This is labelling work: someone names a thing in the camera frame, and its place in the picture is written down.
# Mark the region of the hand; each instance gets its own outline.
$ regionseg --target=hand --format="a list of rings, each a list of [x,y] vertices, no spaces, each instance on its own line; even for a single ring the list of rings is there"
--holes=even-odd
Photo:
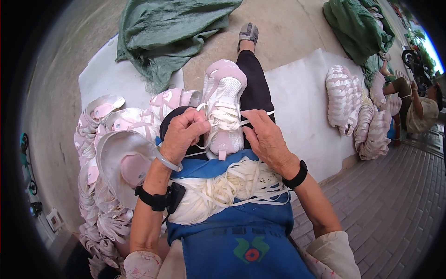
[[[299,172],[300,161],[286,146],[279,126],[264,110],[245,110],[241,114],[254,127],[242,128],[254,154],[285,179],[293,179]]]
[[[418,86],[417,86],[417,84],[414,82],[414,81],[411,81],[410,82],[410,88],[412,89],[412,90],[417,90],[418,91]]]
[[[211,124],[206,121],[204,111],[188,108],[183,114],[172,118],[167,128],[160,153],[167,160],[179,164],[189,146],[197,144],[200,135],[210,131]]]

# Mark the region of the knee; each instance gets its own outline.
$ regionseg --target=knee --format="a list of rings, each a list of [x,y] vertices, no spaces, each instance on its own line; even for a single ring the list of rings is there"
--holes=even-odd
[[[407,81],[403,77],[397,78],[394,82],[392,82],[392,84],[397,92],[410,89],[410,86],[407,84]]]
[[[397,78],[395,81],[396,81],[396,82],[399,82],[399,83],[405,83],[405,84],[407,84],[406,80],[405,80],[403,77]]]

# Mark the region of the shoelace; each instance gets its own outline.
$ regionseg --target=shoelace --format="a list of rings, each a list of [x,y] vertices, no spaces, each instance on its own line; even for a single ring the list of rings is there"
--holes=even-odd
[[[212,138],[213,138],[213,137],[214,137],[220,130],[228,131],[228,132],[230,132],[230,133],[233,133],[233,132],[237,131],[239,127],[241,127],[241,126],[243,126],[243,125],[245,125],[245,124],[248,124],[248,123],[250,122],[248,119],[247,119],[247,120],[244,120],[244,121],[240,121],[240,119],[239,119],[239,112],[237,111],[237,110],[240,110],[240,109],[239,109],[237,106],[235,106],[234,104],[229,104],[229,103],[225,103],[225,102],[220,102],[220,101],[218,101],[218,102],[215,104],[215,106],[216,106],[217,109],[211,111],[211,112],[207,115],[207,118],[211,118],[211,117],[213,117],[212,120],[208,120],[208,121],[209,121],[209,123],[211,124],[211,127],[217,126],[217,127],[218,127],[218,130],[212,132],[212,133],[208,136],[207,143],[206,143],[204,146],[198,146],[198,145],[196,145],[196,146],[197,146],[198,148],[200,148],[200,149],[206,149],[206,148],[209,146],[209,144],[210,144],[210,142],[211,142],[211,139],[212,139]],[[200,104],[200,105],[197,107],[197,111],[200,111],[200,109],[202,109],[202,108],[207,109],[207,107],[208,107],[208,104],[205,104],[205,103]],[[274,111],[267,112],[268,115],[271,115],[271,114],[273,114],[273,113],[274,113]],[[221,120],[221,122],[215,124],[215,123],[214,123],[214,122],[215,122],[215,119],[219,119],[219,120]],[[205,152],[200,152],[200,153],[191,154],[191,155],[188,155],[188,157],[189,157],[189,156],[193,156],[193,155],[202,154],[202,153],[205,153]]]
[[[231,164],[225,173],[214,178],[179,178],[172,181],[186,188],[177,210],[169,216],[169,222],[181,225],[203,222],[230,206],[245,203],[281,205],[289,200],[288,197],[286,202],[277,202],[281,194],[289,192],[281,177],[267,164],[248,157]],[[243,201],[234,203],[235,198]]]

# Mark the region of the white sheet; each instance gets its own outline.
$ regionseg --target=white sheet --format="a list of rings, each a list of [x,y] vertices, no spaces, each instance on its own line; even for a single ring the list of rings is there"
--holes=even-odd
[[[118,35],[110,39],[89,61],[79,76],[82,110],[94,99],[121,95],[123,108],[146,108],[152,94],[129,61],[115,62]],[[276,121],[290,150],[305,160],[309,172],[321,182],[342,169],[342,161],[355,154],[353,137],[343,137],[328,124],[325,77],[329,67],[341,64],[362,80],[352,60],[321,49],[305,58],[265,73],[275,106]],[[170,88],[184,88],[182,69],[172,75]]]
[[[118,35],[111,38],[88,62],[79,76],[82,111],[103,95],[119,95],[123,108],[147,108],[153,94],[145,91],[145,78],[128,60],[115,62]],[[169,88],[184,88],[183,68],[174,72]]]
[[[352,60],[322,49],[265,72],[276,122],[286,144],[305,160],[309,173],[318,182],[337,174],[342,161],[356,154],[353,137],[341,136],[337,128],[328,124],[325,78],[329,67],[336,64],[345,65],[363,80],[361,68]]]

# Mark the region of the woman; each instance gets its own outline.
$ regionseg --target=woman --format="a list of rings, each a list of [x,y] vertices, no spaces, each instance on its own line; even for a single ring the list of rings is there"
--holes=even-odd
[[[391,76],[384,62],[380,72],[384,76]],[[397,125],[401,123],[402,129],[408,133],[422,133],[428,131],[437,121],[438,113],[443,109],[443,95],[439,84],[435,84],[427,90],[427,98],[418,96],[418,87],[415,82],[410,86],[404,78],[397,78],[383,89],[384,95],[398,93],[402,105],[398,115],[394,117]]]
[[[284,184],[294,185],[316,237],[307,249],[311,256],[304,253],[304,257],[314,260],[312,272],[318,273],[318,277],[332,278],[338,274],[342,278],[360,278],[347,234],[342,231],[330,202],[307,174],[306,166],[288,150],[274,116],[265,112],[274,110],[274,106],[254,55],[256,26],[246,24],[239,38],[237,65],[248,80],[240,107],[242,116],[251,122],[250,127],[243,127],[244,148],[252,149],[261,161],[279,173]],[[210,129],[203,111],[187,107],[173,110],[160,127],[161,155],[179,164],[186,154],[201,151],[194,145],[198,138],[202,145],[202,135]],[[197,162],[207,160],[205,154],[193,158]],[[155,159],[142,189],[151,196],[165,195],[171,173],[171,169]],[[127,278],[314,278],[308,262],[304,263],[288,240],[293,229],[288,195],[285,193],[280,199],[285,204],[247,203],[229,207],[194,225],[168,222],[170,250],[162,262],[159,233],[163,212],[158,211],[162,208],[155,211],[140,195],[132,220],[131,253],[124,261]]]

